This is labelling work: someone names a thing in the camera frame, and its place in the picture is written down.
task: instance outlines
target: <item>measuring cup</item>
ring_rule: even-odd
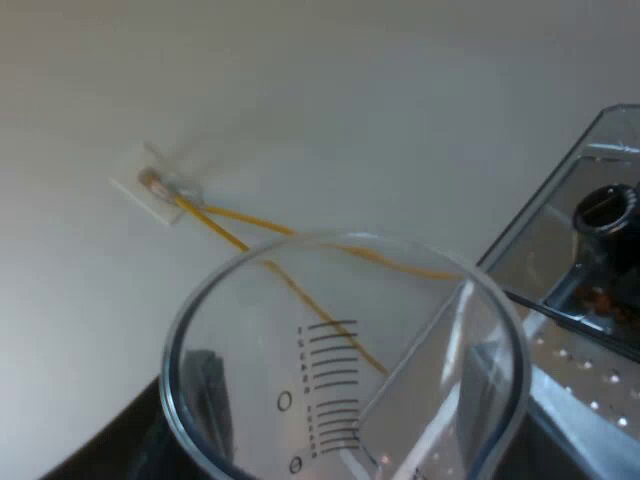
[[[240,255],[186,302],[161,397],[217,479],[489,478],[525,411],[517,317],[481,272],[366,232]]]

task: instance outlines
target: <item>dark surface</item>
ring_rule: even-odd
[[[500,462],[494,480],[598,478],[553,422],[529,400],[527,415]]]
[[[118,417],[42,480],[204,480],[162,413],[154,380]]]

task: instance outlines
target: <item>wire tip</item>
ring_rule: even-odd
[[[160,174],[155,169],[147,167],[141,170],[138,174],[138,182],[161,200],[175,203],[174,194],[166,187]]]

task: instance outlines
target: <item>black knob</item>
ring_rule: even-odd
[[[640,260],[639,199],[629,185],[612,184],[587,195],[573,214],[574,228],[591,252],[602,254],[618,273]]]

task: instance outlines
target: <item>measurement markings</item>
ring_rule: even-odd
[[[319,353],[327,353],[327,352],[335,352],[337,350],[355,350],[356,347],[354,347],[353,345],[341,345],[339,347],[327,347],[327,348],[320,348],[318,350],[311,350],[310,355],[317,355]]]
[[[318,424],[318,428],[326,427],[327,425],[335,425],[336,423],[349,423],[351,425],[354,425],[354,424],[358,423],[358,419],[357,418],[342,418],[340,420],[329,420],[328,422],[320,422]]]
[[[324,437],[325,435],[330,435],[332,433],[345,433],[345,432],[350,432],[355,434],[355,433],[358,433],[358,429],[357,428],[336,428],[333,430],[325,430],[324,432],[320,432],[318,433],[318,436]]]
[[[316,328],[321,327],[333,327],[334,325],[355,325],[358,323],[357,320],[337,320],[335,322],[324,322],[324,323],[316,323],[315,325],[309,325],[307,328],[309,330],[315,330]]]
[[[332,358],[331,360],[322,360],[320,362],[313,362],[311,368],[321,367],[322,365],[329,365],[330,363],[346,363],[357,362],[358,357],[344,357],[344,358]]]
[[[322,377],[328,377],[329,375],[343,375],[343,374],[350,374],[350,373],[358,373],[358,370],[354,370],[354,369],[330,370],[328,372],[317,373],[313,376],[313,378],[322,378]]]
[[[353,338],[357,337],[357,333],[345,332],[345,333],[332,333],[331,335],[321,335],[320,337],[312,337],[309,339],[309,343],[320,342],[322,340],[333,340],[334,338]]]
[[[341,400],[329,400],[328,402],[321,402],[316,405],[316,408],[326,407],[329,405],[339,405],[341,403],[358,403],[356,398],[343,398]]]
[[[322,455],[324,453],[334,452],[336,450],[360,450],[360,447],[352,447],[352,446],[345,445],[343,447],[326,448],[324,450],[320,450],[320,454]]]
[[[313,389],[321,390],[323,388],[337,387],[340,385],[357,385],[357,384],[358,384],[357,380],[342,380],[341,382],[321,383],[320,385],[316,385],[315,387],[313,387]]]
[[[327,415],[336,415],[338,413],[358,413],[360,410],[357,408],[339,408],[337,410],[329,410],[328,412],[319,413],[316,417],[326,417]]]

